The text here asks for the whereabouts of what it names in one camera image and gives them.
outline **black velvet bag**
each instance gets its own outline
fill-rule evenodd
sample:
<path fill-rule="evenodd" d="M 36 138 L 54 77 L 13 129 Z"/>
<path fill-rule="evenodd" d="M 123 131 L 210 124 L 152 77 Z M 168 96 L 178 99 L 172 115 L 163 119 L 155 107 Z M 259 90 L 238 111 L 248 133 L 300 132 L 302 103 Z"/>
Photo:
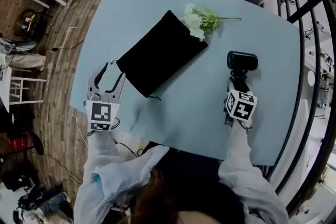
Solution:
<path fill-rule="evenodd" d="M 162 19 L 118 61 L 121 72 L 145 97 L 193 57 L 207 43 L 190 35 L 189 29 L 168 10 Z"/>

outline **white chair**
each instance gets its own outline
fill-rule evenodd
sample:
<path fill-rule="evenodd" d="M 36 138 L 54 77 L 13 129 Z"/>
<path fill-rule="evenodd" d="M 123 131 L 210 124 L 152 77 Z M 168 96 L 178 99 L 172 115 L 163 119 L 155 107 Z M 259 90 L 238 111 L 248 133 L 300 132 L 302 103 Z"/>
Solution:
<path fill-rule="evenodd" d="M 22 71 L 22 72 L 31 72 L 29 69 L 21 69 L 21 68 L 13 68 L 13 71 Z M 44 100 L 34 100 L 34 101 L 22 101 L 23 90 L 29 90 L 28 87 L 23 87 L 24 81 L 39 81 L 39 82 L 47 82 L 46 79 L 31 79 L 31 78 L 20 78 L 20 77 L 11 77 L 11 85 L 10 90 L 14 91 L 14 93 L 9 93 L 10 97 L 16 99 L 16 101 L 10 101 L 9 105 L 12 104 L 33 104 L 33 103 L 44 103 Z"/>

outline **floor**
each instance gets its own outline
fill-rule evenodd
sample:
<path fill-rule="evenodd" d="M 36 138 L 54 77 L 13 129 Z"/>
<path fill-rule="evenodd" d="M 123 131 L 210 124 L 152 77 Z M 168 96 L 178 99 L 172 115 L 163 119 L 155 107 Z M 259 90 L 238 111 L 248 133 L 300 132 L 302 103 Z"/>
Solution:
<path fill-rule="evenodd" d="M 33 131 L 41 138 L 45 155 L 39 156 L 32 152 L 29 157 L 39 171 L 40 179 L 51 186 L 62 182 L 65 191 L 72 201 L 75 200 L 78 187 L 82 182 L 83 166 L 87 159 L 87 149 L 76 127 L 77 110 L 69 106 L 69 98 L 76 65 L 82 43 L 72 50 L 59 50 L 53 52 L 52 47 L 71 48 L 85 39 L 92 17 L 100 0 L 65 0 L 68 4 L 62 7 L 53 4 L 48 14 L 53 18 L 48 21 L 46 33 L 39 42 L 37 50 L 46 55 L 47 64 L 43 72 L 34 72 L 35 78 L 47 79 L 47 83 L 31 83 L 30 99 L 43 99 L 45 103 L 34 104 L 35 120 Z M 15 20 L 15 12 L 25 8 L 41 10 L 29 0 L 0 0 L 0 17 L 6 23 L 0 24 L 0 32 L 7 37 L 13 37 L 11 27 Z M 66 38 L 66 31 L 73 28 Z M 79 113 L 79 127 L 86 134 L 86 115 Z M 137 150 L 146 145 L 146 141 L 139 141 L 126 134 L 117 134 L 119 142 L 127 143 Z M 120 151 L 129 154 L 122 145 Z"/>

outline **white lab coat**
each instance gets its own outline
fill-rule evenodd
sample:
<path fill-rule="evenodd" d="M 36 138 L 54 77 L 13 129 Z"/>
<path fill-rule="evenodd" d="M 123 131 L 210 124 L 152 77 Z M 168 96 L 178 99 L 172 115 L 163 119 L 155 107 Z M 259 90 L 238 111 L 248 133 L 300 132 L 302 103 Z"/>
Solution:
<path fill-rule="evenodd" d="M 75 203 L 75 224 L 101 224 L 117 198 L 148 183 L 150 171 L 169 150 L 166 146 L 156 146 L 126 162 L 118 155 L 112 136 L 112 133 L 96 132 L 88 138 L 89 158 Z M 252 166 L 250 150 L 246 131 L 235 121 L 227 158 L 219 167 L 219 178 L 240 197 L 245 223 L 287 224 L 286 209 L 261 171 Z M 263 220 L 250 215 L 252 210 Z"/>

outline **black railing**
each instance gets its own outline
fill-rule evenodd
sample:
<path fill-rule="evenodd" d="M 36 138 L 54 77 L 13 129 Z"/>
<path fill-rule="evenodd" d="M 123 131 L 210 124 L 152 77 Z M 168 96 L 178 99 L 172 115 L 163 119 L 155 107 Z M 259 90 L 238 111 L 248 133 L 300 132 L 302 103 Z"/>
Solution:
<path fill-rule="evenodd" d="M 277 0 L 278 2 L 278 15 L 281 16 L 281 5 L 280 5 L 280 0 Z M 289 9 L 289 4 L 288 0 L 285 0 L 286 4 L 286 13 L 287 13 L 287 20 L 291 23 L 298 22 L 299 24 L 299 34 L 300 34 L 300 48 L 301 48 L 301 67 L 300 67 L 300 78 L 299 78 L 299 86 L 298 86 L 298 94 L 297 94 L 297 99 L 295 103 L 295 109 L 293 112 L 292 120 L 289 126 L 289 130 L 287 133 L 287 136 L 285 138 L 284 144 L 280 150 L 279 156 L 275 162 L 274 167 L 269 171 L 267 175 L 267 179 L 270 179 L 273 171 L 277 167 L 277 164 L 279 163 L 282 154 L 287 146 L 287 142 L 292 134 L 292 128 L 294 121 L 297 116 L 297 111 L 298 111 L 298 106 L 299 106 L 299 101 L 301 97 L 301 89 L 302 89 L 302 75 L 303 75 L 303 68 L 305 65 L 305 55 L 304 55 L 304 43 L 305 43 L 305 38 L 304 38 L 304 29 L 303 29 L 303 23 L 302 23 L 302 18 L 305 14 L 310 13 L 311 20 L 312 20 L 312 27 L 313 27 L 313 33 L 314 33 L 314 46 L 315 46 L 315 61 L 316 61 L 316 66 L 315 66 L 315 84 L 313 88 L 313 97 L 312 97 L 312 102 L 311 102 L 311 107 L 309 111 L 309 116 L 307 120 L 307 125 L 304 130 L 302 140 L 300 141 L 300 145 L 298 147 L 298 150 L 292 160 L 292 163 L 290 164 L 285 176 L 283 177 L 281 183 L 276 189 L 276 192 L 279 193 L 282 191 L 288 180 L 290 179 L 295 167 L 298 165 L 299 159 L 304 151 L 304 147 L 306 146 L 308 136 L 310 133 L 310 129 L 312 126 L 312 122 L 314 120 L 314 115 L 316 111 L 316 106 L 317 106 L 317 99 L 318 99 L 318 94 L 319 94 L 319 84 L 320 84 L 320 41 L 319 41 L 319 30 L 318 30 L 318 25 L 314 13 L 314 7 L 317 6 L 319 3 L 323 3 L 324 9 L 326 11 L 328 23 L 330 26 L 330 34 L 332 38 L 332 48 L 333 48 L 333 53 L 336 55 L 336 13 L 334 11 L 334 8 L 332 6 L 331 0 L 307 0 L 302 6 L 300 6 L 299 0 L 295 0 L 295 4 L 297 7 L 296 12 L 293 14 L 290 13 Z M 308 198 L 308 196 L 311 193 L 311 190 L 315 186 L 315 184 L 318 182 L 320 175 L 323 172 L 323 169 L 325 168 L 327 164 L 327 160 L 329 158 L 329 155 L 333 149 L 334 146 L 334 141 L 336 138 L 336 121 L 334 120 L 336 116 L 336 97 L 335 97 L 335 92 L 333 94 L 333 99 L 331 103 L 331 113 L 328 121 L 328 126 L 327 130 L 325 132 L 324 139 L 322 140 L 322 144 L 320 147 L 320 151 L 317 155 L 316 161 L 313 164 L 310 172 L 308 173 L 307 178 L 304 180 L 303 184 L 301 185 L 300 189 L 298 192 L 295 194 L 293 197 L 292 201 L 287 205 L 287 210 L 288 214 L 292 216 L 293 214 L 296 213 L 297 209 L 301 204 Z"/>

